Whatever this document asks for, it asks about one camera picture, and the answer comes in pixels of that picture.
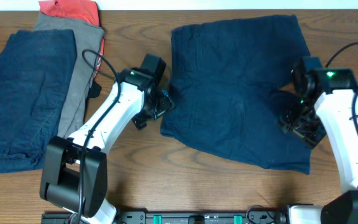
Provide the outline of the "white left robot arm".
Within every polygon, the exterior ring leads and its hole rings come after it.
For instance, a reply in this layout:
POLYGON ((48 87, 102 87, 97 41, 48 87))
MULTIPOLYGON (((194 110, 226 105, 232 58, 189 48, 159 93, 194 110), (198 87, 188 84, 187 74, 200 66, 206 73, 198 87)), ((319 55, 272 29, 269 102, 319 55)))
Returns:
POLYGON ((45 213, 42 223, 114 223, 117 208, 106 198, 107 156, 129 122, 141 130, 174 109, 159 87, 166 66, 162 58, 147 54, 139 68, 114 72, 112 91, 94 115, 68 138, 51 138, 40 198, 65 212, 45 213))

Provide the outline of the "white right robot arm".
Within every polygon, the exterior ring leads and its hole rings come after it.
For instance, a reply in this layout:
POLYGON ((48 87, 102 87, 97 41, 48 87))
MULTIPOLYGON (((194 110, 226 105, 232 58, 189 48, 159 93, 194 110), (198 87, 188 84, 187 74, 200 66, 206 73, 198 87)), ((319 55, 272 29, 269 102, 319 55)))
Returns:
POLYGON ((275 223, 358 223, 358 86, 353 72, 324 68, 319 58, 303 57, 291 73, 301 99, 279 123, 310 147, 328 137, 342 194, 324 206, 287 205, 275 214, 275 223))

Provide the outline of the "navy blue shorts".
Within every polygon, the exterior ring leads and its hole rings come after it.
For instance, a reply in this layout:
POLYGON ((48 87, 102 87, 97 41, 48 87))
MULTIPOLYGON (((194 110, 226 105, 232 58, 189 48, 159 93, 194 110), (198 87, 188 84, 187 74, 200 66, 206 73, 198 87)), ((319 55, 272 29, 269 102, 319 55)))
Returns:
POLYGON ((283 87, 310 53, 296 16, 182 26, 171 45, 176 107, 163 117, 163 136, 224 159, 309 174, 310 148, 279 125, 298 101, 283 87))

